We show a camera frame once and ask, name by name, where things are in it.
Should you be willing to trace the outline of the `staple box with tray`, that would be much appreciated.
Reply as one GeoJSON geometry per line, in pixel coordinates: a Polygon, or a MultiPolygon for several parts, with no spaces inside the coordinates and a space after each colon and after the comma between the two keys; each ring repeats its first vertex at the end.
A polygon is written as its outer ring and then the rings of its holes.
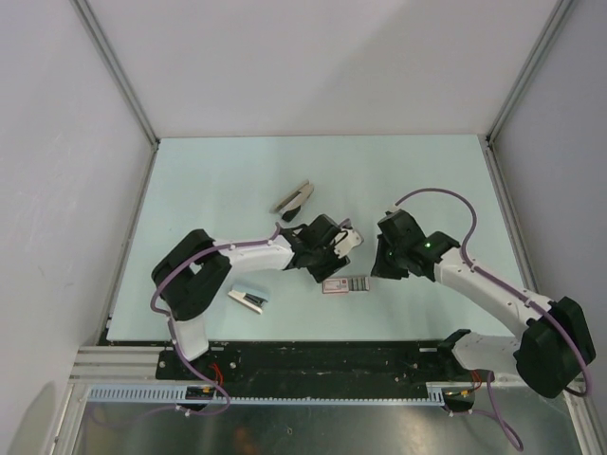
{"type": "Polygon", "coordinates": [[[367,276],[329,278],[322,282],[324,295],[341,295],[353,292],[368,292],[371,287],[367,276]]]}

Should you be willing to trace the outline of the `beige black stapler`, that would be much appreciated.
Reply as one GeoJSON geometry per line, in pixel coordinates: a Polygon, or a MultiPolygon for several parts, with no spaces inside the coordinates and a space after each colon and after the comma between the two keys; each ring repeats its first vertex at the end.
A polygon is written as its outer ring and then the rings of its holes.
{"type": "Polygon", "coordinates": [[[272,209],[271,212],[277,214],[279,218],[286,222],[292,222],[300,213],[303,205],[314,192],[314,185],[305,180],[295,190],[283,197],[272,209]]]}

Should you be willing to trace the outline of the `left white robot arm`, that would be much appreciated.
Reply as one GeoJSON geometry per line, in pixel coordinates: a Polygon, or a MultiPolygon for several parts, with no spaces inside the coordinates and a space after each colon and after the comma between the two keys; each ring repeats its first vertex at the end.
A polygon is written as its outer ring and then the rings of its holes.
{"type": "Polygon", "coordinates": [[[150,307],[167,319],[179,352],[175,365],[191,379],[210,367],[204,314],[226,282],[257,271],[306,270],[321,283],[350,264],[363,238],[349,223],[325,214],[296,227],[277,225],[261,240],[220,242],[199,228],[189,232],[154,268],[150,307]]]}

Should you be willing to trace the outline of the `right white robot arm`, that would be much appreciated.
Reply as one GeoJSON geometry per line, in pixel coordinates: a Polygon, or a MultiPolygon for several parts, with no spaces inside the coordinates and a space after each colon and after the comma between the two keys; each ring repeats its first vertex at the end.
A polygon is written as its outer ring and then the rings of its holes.
{"type": "Polygon", "coordinates": [[[400,280],[410,275],[442,284],[499,320],[508,335],[485,336],[459,329],[444,341],[438,371],[459,380],[472,370],[519,376],[545,398],[569,389],[589,374],[596,350],[580,305],[567,297],[552,300],[497,278],[447,234],[426,235],[402,209],[378,222],[377,254],[371,274],[400,280]]]}

